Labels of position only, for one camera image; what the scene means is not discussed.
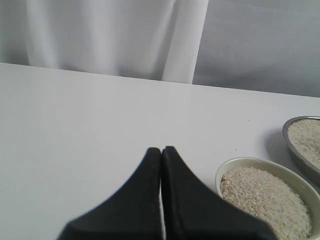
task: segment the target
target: metal bowl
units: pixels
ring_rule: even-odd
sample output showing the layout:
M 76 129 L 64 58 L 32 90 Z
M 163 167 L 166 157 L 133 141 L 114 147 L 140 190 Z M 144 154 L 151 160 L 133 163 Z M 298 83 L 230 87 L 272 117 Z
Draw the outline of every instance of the metal bowl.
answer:
M 282 133 L 284 136 L 284 139 L 286 141 L 286 144 L 289 148 L 290 156 L 293 160 L 293 162 L 297 165 L 297 167 L 315 184 L 320 186 L 320 169 L 317 168 L 315 165 L 313 165 L 311 162 L 309 162 L 304 156 L 302 156 L 298 150 L 293 146 L 291 143 L 289 136 L 288 136 L 288 129 L 290 125 L 299 120 L 303 119 L 315 119 L 320 121 L 319 116 L 298 116 L 291 118 L 290 120 L 286 121 L 286 123 L 283 125 Z

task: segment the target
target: white table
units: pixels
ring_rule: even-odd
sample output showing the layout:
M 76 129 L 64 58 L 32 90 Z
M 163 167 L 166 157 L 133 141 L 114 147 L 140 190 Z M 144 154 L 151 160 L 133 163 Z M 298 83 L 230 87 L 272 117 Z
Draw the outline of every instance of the white table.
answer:
M 213 190 L 219 165 L 234 157 L 301 175 L 281 130 L 305 115 L 320 116 L 320 98 L 1 63 L 0 239 L 55 239 L 151 146 L 175 146 Z

